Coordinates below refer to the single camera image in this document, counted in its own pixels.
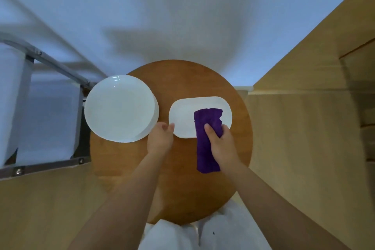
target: round wooden table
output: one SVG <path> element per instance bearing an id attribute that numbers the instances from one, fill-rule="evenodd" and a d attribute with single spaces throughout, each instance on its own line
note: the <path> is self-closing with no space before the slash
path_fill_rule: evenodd
<path id="1" fill-rule="evenodd" d="M 221 75 L 203 65 L 181 60 L 149 63 L 129 75 L 150 87 L 159 104 L 159 121 L 166 123 L 170 107 L 178 99 L 224 98 L 232 109 L 231 132 L 238 155 L 249 165 L 253 143 L 250 117 L 239 94 Z M 147 153 L 146 143 L 147 137 L 132 143 L 117 143 L 91 133 L 94 172 L 108 191 L 119 183 L 121 176 L 125 180 L 130 177 Z M 165 219 L 183 225 L 203 219 L 222 207 L 235 191 L 222 172 L 202 174 L 196 170 L 196 139 L 175 136 L 160 172 L 148 222 Z"/>

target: metal rail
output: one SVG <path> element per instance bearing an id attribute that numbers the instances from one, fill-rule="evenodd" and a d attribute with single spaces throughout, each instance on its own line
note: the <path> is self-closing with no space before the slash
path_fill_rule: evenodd
<path id="1" fill-rule="evenodd" d="M 66 77 L 74 80 L 75 82 L 79 83 L 85 88 L 92 89 L 96 83 L 90 82 L 85 77 L 79 75 L 74 70 L 70 69 L 66 65 L 63 65 L 62 63 L 55 60 L 53 57 L 49 56 L 45 52 L 41 51 L 40 49 L 34 47 L 33 45 L 29 44 L 23 39 L 20 39 L 16 36 L 13 36 L 8 33 L 0 32 L 0 43 L 7 44 L 9 46 L 12 46 L 22 52 L 24 52 L 26 55 L 36 59 L 37 61 L 40 61 L 41 63 L 53 68 L 57 72 L 65 75 Z"/>

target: purple cloth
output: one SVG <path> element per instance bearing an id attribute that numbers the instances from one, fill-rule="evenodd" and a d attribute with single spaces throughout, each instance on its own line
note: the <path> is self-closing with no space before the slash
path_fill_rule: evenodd
<path id="1" fill-rule="evenodd" d="M 211 143 L 204 131 L 204 124 L 209 124 L 220 138 L 223 135 L 221 127 L 222 109 L 210 108 L 201 109 L 194 112 L 194 122 L 196 130 L 196 165 L 201 173 L 210 173 L 220 171 L 219 164 L 212 156 Z"/>

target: right hand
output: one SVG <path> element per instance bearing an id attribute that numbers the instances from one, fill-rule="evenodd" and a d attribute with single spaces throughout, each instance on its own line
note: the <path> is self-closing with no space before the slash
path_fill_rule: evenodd
<path id="1" fill-rule="evenodd" d="M 230 169 L 233 165 L 241 163 L 234 140 L 229 128 L 226 125 L 222 125 L 223 135 L 218 138 L 215 131 L 209 124 L 204 125 L 204 131 L 209 137 L 211 143 L 212 155 L 216 162 L 219 164 L 220 169 L 225 172 Z"/>

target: white plate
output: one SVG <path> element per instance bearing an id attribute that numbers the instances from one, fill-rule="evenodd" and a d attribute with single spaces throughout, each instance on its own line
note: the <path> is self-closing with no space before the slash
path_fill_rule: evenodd
<path id="1" fill-rule="evenodd" d="M 174 134 L 179 138 L 196 138 L 194 112 L 200 109 L 222 109 L 220 117 L 223 124 L 229 128 L 232 125 L 232 110 L 221 97 L 185 98 L 174 102 L 169 110 L 169 122 L 174 123 Z"/>
<path id="2" fill-rule="evenodd" d="M 136 77 L 108 77 L 90 91 L 85 118 L 98 136 L 115 142 L 134 142 L 151 131 L 159 117 L 157 100 Z"/>

